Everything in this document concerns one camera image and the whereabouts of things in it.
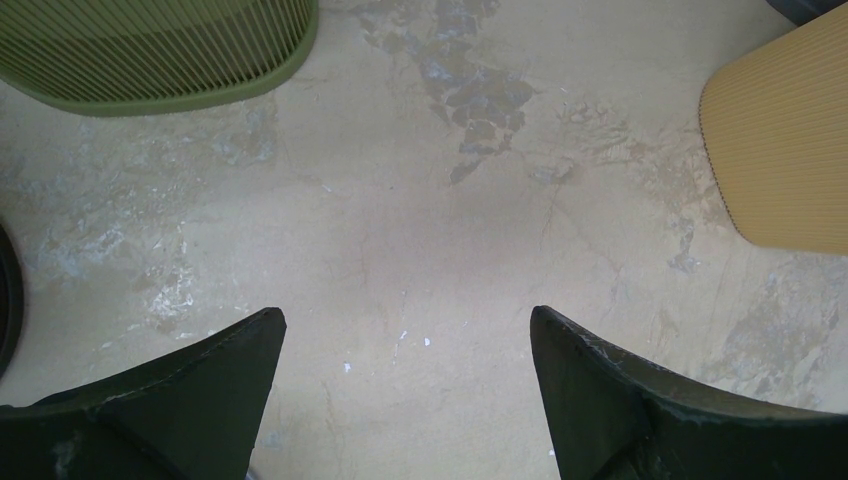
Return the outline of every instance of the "concrete floor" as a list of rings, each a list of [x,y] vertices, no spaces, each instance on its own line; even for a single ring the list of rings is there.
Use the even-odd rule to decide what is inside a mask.
[[[65,114],[0,86],[26,405],[280,306],[252,463],[283,478],[554,478],[528,320],[848,410],[848,262],[748,244],[698,97],[791,26],[764,0],[325,1],[235,105]]]

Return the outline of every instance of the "scuff mark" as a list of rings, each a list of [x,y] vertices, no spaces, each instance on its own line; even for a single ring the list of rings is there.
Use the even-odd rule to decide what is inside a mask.
[[[701,262],[689,255],[689,248],[692,246],[692,240],[695,238],[695,222],[689,218],[680,218],[672,222],[672,227],[683,230],[683,236],[680,237],[680,253],[668,261],[668,266],[683,273],[693,273],[695,272],[695,267],[701,264]]]
[[[53,465],[53,472],[56,474],[57,480],[67,480],[69,477],[68,470],[71,463],[74,461],[79,452],[80,444],[82,443],[82,434],[74,432],[74,436],[70,440],[59,442],[53,447],[53,455],[56,456],[56,463]]]
[[[453,170],[451,170],[451,174],[450,174],[451,185],[456,185],[459,182],[465,180],[465,178],[467,176],[471,175],[474,172],[474,170],[477,170],[477,167],[480,166],[480,163],[482,163],[482,161],[483,161],[483,159],[478,158],[478,159],[474,160],[473,162],[465,163],[465,164],[461,164],[461,165],[457,165],[457,166],[453,167]]]

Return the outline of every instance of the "floor stain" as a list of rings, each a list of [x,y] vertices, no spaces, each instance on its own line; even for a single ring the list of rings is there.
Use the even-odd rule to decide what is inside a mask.
[[[491,155],[508,151],[524,126],[521,108],[534,90],[516,72],[477,64],[467,53],[486,18],[497,12],[494,0],[435,2],[379,0],[352,10],[366,41],[388,54],[405,52],[418,65],[430,109],[446,124],[465,132],[458,151],[477,160],[450,174],[456,185]],[[426,34],[416,34],[425,28]]]

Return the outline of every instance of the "green plastic chair back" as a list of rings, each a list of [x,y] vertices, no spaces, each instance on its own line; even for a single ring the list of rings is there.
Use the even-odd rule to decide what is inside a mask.
[[[317,0],[5,0],[0,78],[82,115],[193,110],[286,81],[317,26]]]

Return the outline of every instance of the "black object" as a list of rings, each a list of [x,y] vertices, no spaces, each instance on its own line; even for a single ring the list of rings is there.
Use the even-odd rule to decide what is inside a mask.
[[[799,27],[845,3],[846,0],[766,0]]]
[[[265,309],[112,377],[0,407],[0,477],[244,479],[285,331],[283,313]]]
[[[24,322],[24,282],[12,241],[0,226],[0,377],[12,361]]]
[[[549,307],[533,361],[562,478],[842,478],[848,416],[718,390],[605,342]]]

